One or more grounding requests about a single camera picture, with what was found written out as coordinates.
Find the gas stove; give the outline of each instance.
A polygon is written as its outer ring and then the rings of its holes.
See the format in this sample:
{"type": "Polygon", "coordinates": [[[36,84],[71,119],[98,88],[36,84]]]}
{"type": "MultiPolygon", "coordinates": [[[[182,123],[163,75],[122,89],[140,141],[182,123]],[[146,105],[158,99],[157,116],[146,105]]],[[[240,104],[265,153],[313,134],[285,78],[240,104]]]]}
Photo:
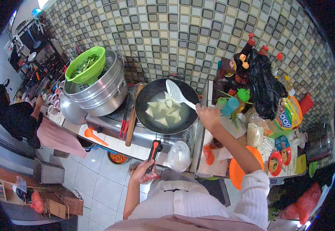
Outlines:
{"type": "MultiPolygon", "coordinates": [[[[119,138],[121,123],[124,118],[125,110],[127,110],[127,120],[130,117],[132,107],[135,101],[135,93],[136,88],[135,87],[128,87],[128,96],[124,100],[124,102],[120,105],[118,109],[116,109],[113,113],[100,116],[100,117],[94,117],[90,114],[87,115],[87,125],[89,128],[97,131],[98,133],[103,133],[107,136],[112,136],[114,138],[119,138]]],[[[196,139],[196,130],[197,130],[197,122],[195,122],[191,127],[189,127],[187,130],[173,134],[173,135],[164,135],[161,142],[163,149],[161,152],[168,153],[171,149],[171,147],[177,142],[177,141],[183,141],[187,143],[189,146],[191,152],[193,151],[194,141],[196,139]]],[[[153,140],[160,139],[162,134],[157,134],[155,132],[152,132],[148,128],[144,127],[138,120],[136,122],[135,128],[134,128],[134,134],[132,139],[132,144],[151,148],[153,140]]]]}

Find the person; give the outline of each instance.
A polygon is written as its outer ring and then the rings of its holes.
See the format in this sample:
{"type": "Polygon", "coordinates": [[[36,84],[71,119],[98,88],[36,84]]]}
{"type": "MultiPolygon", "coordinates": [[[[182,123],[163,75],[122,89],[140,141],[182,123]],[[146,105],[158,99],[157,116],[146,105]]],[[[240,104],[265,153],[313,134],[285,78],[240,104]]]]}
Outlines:
{"type": "Polygon", "coordinates": [[[260,163],[220,124],[220,111],[196,105],[204,127],[230,151],[246,173],[241,183],[241,200],[233,213],[227,212],[205,187],[193,180],[155,180],[147,199],[139,202],[139,187],[156,168],[146,174],[154,160],[142,162],[132,174],[126,195],[123,221],[106,230],[266,230],[269,178],[260,163]]]}
{"type": "Polygon", "coordinates": [[[0,84],[0,124],[12,137],[19,141],[26,138],[28,144],[36,149],[46,146],[85,158],[87,152],[76,136],[45,118],[40,112],[44,103],[41,95],[36,99],[34,107],[28,102],[10,105],[5,87],[0,84]]]}

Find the wok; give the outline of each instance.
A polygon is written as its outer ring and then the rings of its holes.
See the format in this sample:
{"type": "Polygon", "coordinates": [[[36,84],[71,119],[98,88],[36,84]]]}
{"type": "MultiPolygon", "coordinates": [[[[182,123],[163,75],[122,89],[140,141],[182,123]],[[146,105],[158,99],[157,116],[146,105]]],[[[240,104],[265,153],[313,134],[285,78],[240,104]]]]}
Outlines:
{"type": "MultiPolygon", "coordinates": [[[[155,121],[153,121],[153,118],[151,118],[147,113],[146,110],[148,108],[147,102],[151,102],[152,99],[161,92],[166,91],[166,79],[157,79],[150,83],[148,83],[146,86],[143,87],[143,89],[139,92],[136,100],[135,100],[135,114],[139,120],[139,122],[152,132],[156,132],[162,135],[171,135],[176,134],[179,132],[182,132],[186,129],[188,129],[197,119],[198,115],[195,110],[188,107],[189,112],[186,118],[182,118],[182,122],[178,124],[178,126],[164,126],[164,125],[158,125],[155,121]]],[[[178,87],[180,88],[181,92],[183,93],[183,96],[188,99],[193,104],[198,104],[200,102],[200,99],[198,97],[197,92],[186,82],[172,79],[171,81],[175,82],[178,87]]],[[[151,159],[155,160],[156,155],[158,152],[162,150],[161,141],[154,140],[152,143],[152,148],[150,155],[148,157],[148,161],[151,159]]],[[[146,173],[150,173],[152,171],[153,165],[147,169],[146,173]]]]}

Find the bowl of chilies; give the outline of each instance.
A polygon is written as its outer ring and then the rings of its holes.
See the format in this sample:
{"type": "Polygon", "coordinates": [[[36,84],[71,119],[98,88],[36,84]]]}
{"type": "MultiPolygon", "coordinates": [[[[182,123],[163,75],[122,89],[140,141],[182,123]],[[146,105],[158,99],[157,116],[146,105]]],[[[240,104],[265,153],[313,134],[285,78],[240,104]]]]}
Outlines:
{"type": "Polygon", "coordinates": [[[107,151],[107,156],[108,159],[111,161],[111,163],[116,164],[116,165],[122,165],[122,164],[126,164],[127,162],[130,161],[130,158],[121,155],[121,154],[115,154],[115,153],[111,153],[109,151],[107,151]]]}

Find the black plastic bag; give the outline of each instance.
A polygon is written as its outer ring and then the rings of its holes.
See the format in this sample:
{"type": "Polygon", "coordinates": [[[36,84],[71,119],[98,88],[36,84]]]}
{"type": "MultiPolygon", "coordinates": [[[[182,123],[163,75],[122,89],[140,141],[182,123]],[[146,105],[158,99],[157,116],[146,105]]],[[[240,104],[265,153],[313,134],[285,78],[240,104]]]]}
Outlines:
{"type": "Polygon", "coordinates": [[[279,99],[287,97],[288,93],[283,84],[272,75],[271,63],[265,55],[252,49],[249,58],[249,79],[256,112],[264,119],[273,120],[279,99]]]}

